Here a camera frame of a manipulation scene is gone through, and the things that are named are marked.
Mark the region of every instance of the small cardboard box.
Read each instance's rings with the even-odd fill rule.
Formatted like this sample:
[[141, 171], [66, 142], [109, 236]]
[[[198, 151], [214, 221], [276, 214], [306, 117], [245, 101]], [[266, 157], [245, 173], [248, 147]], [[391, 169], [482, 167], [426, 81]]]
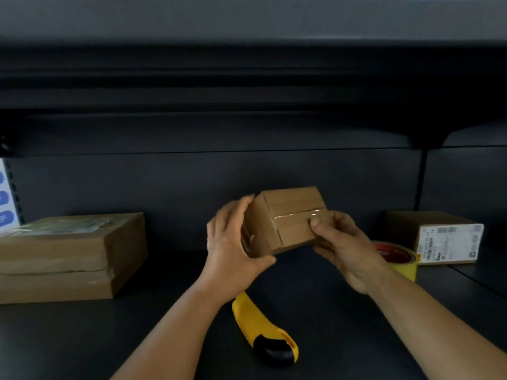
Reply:
[[309, 224], [313, 217], [333, 222], [316, 187], [263, 191], [245, 212], [243, 247], [249, 256], [260, 257], [309, 244], [316, 239]]
[[147, 258], [142, 213], [35, 221], [0, 238], [0, 303], [113, 298]]
[[389, 211], [386, 238], [418, 255], [419, 265], [477, 260], [483, 224], [442, 211]]

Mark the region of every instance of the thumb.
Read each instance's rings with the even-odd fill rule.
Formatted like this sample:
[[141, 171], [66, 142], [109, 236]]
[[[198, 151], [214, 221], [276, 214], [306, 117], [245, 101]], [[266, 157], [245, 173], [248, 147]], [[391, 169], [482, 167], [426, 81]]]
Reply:
[[261, 274], [267, 268], [276, 263], [276, 257], [275, 256], [258, 257], [256, 259], [253, 259], [253, 263], [257, 268], [258, 272], [257, 274]]
[[334, 229], [332, 226], [323, 223], [317, 218], [313, 218], [310, 221], [310, 227], [312, 228], [314, 234], [329, 241], [337, 248], [345, 247], [344, 244], [346, 244], [347, 239], [350, 237], [349, 235]]

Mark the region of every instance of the tape roll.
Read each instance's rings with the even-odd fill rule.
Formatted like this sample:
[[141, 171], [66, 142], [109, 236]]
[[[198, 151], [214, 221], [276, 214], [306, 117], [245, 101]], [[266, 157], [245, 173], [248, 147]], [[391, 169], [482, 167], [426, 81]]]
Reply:
[[385, 261], [406, 278], [415, 281], [417, 274], [417, 256], [410, 249], [385, 241], [374, 241], [373, 244]]

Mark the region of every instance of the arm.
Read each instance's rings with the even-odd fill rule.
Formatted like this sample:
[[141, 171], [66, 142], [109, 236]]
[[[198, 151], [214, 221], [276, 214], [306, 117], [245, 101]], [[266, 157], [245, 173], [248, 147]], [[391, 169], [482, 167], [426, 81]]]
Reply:
[[315, 252], [368, 294], [430, 379], [502, 379], [507, 355], [384, 261], [352, 219], [334, 212], [335, 228], [312, 221], [323, 238]]
[[250, 286], [273, 256], [249, 258], [241, 246], [244, 212], [253, 197], [225, 205], [207, 224], [208, 257], [199, 279], [172, 306], [111, 380], [190, 380], [219, 309]]

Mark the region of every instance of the blue and white poster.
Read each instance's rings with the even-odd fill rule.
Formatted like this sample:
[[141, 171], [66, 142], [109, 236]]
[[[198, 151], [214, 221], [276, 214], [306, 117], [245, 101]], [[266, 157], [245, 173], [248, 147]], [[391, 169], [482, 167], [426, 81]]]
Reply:
[[0, 159], [0, 236], [19, 227], [16, 205], [3, 159]]

